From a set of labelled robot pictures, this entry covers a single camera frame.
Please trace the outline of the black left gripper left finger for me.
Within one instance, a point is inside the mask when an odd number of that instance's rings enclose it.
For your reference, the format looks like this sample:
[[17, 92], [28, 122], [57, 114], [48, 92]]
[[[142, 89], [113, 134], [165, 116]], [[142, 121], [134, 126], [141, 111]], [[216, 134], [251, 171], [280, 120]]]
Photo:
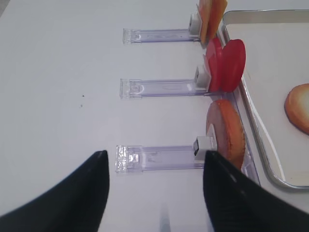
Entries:
[[110, 188], [106, 150], [29, 203], [0, 217], [2, 232], [97, 232]]

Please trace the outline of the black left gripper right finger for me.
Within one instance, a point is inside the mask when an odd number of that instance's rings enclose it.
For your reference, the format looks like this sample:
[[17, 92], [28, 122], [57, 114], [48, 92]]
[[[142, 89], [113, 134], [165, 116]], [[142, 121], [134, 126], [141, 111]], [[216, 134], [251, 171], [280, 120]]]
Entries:
[[272, 195], [216, 151], [206, 151], [203, 194], [216, 232], [307, 232], [308, 213]]

